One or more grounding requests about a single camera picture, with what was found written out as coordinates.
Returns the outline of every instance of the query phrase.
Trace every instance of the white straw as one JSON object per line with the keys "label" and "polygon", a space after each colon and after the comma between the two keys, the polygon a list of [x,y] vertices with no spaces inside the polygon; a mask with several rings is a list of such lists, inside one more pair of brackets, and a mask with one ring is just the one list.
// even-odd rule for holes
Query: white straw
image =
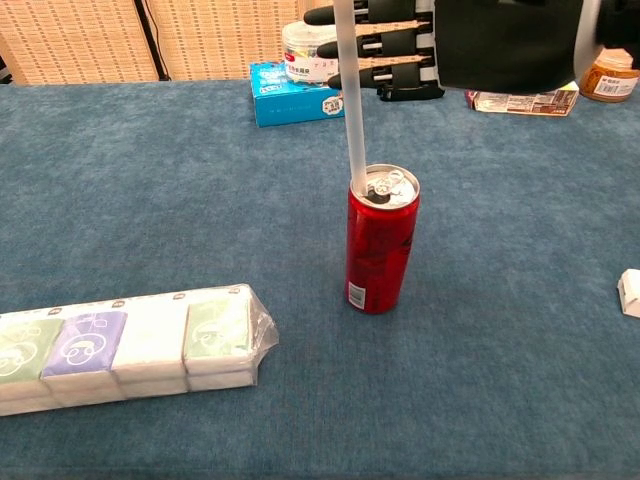
{"label": "white straw", "polygon": [[338,36],[340,78],[344,97],[347,142],[353,193],[367,196],[367,160],[364,149],[364,125],[360,94],[360,69],[353,0],[334,0],[333,11]]}

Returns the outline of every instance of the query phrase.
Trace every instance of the jar lid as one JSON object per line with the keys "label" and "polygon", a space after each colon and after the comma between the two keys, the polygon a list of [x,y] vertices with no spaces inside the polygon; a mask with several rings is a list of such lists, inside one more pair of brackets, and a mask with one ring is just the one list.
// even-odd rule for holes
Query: jar lid
{"label": "jar lid", "polygon": [[335,42],[336,38],[335,25],[311,26],[294,22],[282,29],[283,41],[297,47],[317,48],[324,43]]}
{"label": "jar lid", "polygon": [[632,70],[633,57],[624,48],[604,49],[596,63],[605,68]]}

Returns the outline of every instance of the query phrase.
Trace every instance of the soda can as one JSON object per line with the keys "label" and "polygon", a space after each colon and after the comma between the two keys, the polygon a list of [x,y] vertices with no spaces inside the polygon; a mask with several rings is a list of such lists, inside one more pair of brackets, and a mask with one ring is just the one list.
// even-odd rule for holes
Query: soda can
{"label": "soda can", "polygon": [[398,302],[420,206],[420,184],[395,165],[367,167],[367,192],[349,188],[347,300],[365,313]]}

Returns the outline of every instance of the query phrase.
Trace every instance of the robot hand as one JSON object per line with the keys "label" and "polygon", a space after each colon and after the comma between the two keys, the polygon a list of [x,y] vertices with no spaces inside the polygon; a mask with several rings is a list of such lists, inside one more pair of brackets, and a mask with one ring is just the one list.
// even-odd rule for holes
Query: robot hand
{"label": "robot hand", "polygon": [[[580,78],[603,47],[625,48],[640,68],[640,0],[355,0],[354,8],[356,23],[420,23],[357,39],[362,58],[423,57],[360,72],[362,87],[387,100],[433,98],[442,87],[546,92]],[[332,24],[333,8],[304,20]],[[336,43],[318,54],[337,58]],[[339,76],[329,84],[340,88]]]}

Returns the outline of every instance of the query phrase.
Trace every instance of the jar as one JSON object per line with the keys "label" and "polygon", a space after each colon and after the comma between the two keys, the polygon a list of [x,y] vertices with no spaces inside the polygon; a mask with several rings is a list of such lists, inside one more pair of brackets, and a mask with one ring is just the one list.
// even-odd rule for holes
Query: jar
{"label": "jar", "polygon": [[627,100],[640,71],[633,70],[633,58],[624,49],[605,49],[580,80],[580,93],[593,100],[618,103]]}
{"label": "jar", "polygon": [[338,74],[338,60],[318,57],[318,47],[337,39],[334,25],[311,26],[295,22],[282,29],[284,63],[293,82],[323,84]]}

